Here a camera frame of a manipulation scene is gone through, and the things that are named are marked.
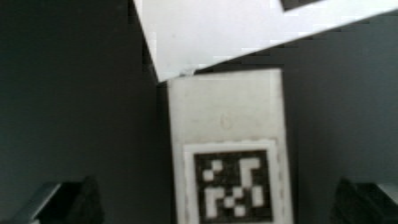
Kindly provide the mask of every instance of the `qr code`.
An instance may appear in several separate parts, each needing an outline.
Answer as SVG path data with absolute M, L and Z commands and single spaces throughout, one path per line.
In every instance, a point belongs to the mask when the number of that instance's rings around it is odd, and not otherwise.
M 265 150 L 193 155 L 201 224 L 272 222 Z

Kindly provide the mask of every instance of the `white rectangular board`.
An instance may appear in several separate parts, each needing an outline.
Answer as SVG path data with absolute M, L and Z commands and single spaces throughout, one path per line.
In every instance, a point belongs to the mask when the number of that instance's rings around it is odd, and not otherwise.
M 179 224 L 291 224 L 280 70 L 169 80 Z
M 392 11 L 398 0 L 133 0 L 158 81 Z

